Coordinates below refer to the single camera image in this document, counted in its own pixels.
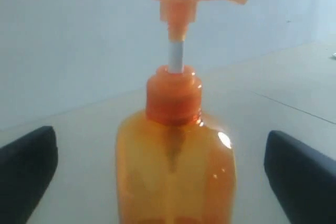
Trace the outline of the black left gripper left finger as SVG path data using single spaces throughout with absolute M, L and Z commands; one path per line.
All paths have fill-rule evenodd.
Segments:
M 1 223 L 26 223 L 58 166 L 52 126 L 42 126 L 1 147 Z

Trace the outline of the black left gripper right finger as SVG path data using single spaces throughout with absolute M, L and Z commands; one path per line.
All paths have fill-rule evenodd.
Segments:
M 335 160 L 285 132 L 272 130 L 264 169 L 291 223 L 335 223 Z

